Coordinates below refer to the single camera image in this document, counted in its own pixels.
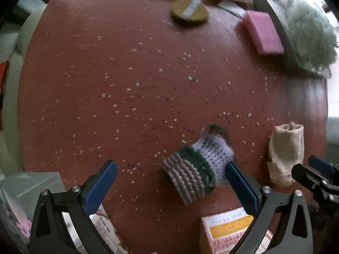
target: red object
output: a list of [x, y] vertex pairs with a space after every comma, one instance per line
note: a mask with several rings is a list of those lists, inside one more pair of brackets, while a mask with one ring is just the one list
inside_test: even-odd
[[243, 21], [259, 55], [284, 53], [284, 47], [268, 13], [247, 10]]
[[[8, 65], [9, 65], [8, 61], [4, 63], [0, 63], [0, 94], [3, 94], [3, 88], [4, 88], [5, 79], [6, 79]], [[0, 130], [2, 130], [1, 111], [2, 111], [2, 101], [1, 101], [1, 108], [0, 108]]]
[[2, 89], [4, 88], [8, 65], [8, 61], [6, 61], [5, 63], [0, 63], [0, 93], [3, 93]]

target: pink sponge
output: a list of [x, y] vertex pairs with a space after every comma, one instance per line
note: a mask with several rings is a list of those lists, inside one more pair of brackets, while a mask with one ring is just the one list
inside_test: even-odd
[[268, 13], [247, 10], [242, 19], [258, 54], [284, 53], [284, 47]]

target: red wooden table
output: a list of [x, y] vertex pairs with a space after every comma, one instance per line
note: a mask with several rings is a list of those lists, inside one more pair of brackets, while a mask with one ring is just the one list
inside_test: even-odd
[[217, 7], [202, 26], [174, 23], [173, 1], [50, 1], [20, 79], [25, 170], [58, 171], [70, 188], [115, 160], [104, 207], [134, 254], [198, 253], [200, 217], [240, 206], [231, 188], [184, 206], [160, 169], [207, 123], [230, 132], [262, 185], [274, 126], [305, 126], [305, 158], [325, 147], [323, 80], [284, 76], [280, 58], [258, 56], [241, 21]]

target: gray box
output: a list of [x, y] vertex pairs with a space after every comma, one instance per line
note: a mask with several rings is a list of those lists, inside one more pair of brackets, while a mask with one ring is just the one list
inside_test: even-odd
[[0, 187], [18, 200], [30, 221], [33, 220], [41, 190], [47, 188], [52, 193], [65, 191], [58, 172], [21, 172], [0, 181]]

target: green knitted band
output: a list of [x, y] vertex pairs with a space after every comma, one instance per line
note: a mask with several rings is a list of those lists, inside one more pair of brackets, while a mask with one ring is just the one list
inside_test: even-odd
[[229, 146], [232, 146], [232, 141], [231, 141], [231, 138], [229, 137], [228, 131], [226, 131], [223, 127], [215, 123], [211, 123], [209, 125], [209, 128], [212, 134], [220, 135]]
[[215, 176], [211, 166], [201, 155], [200, 151], [195, 151], [192, 146], [184, 146], [177, 151], [182, 159], [187, 159], [199, 172], [206, 193], [210, 193], [215, 188]]

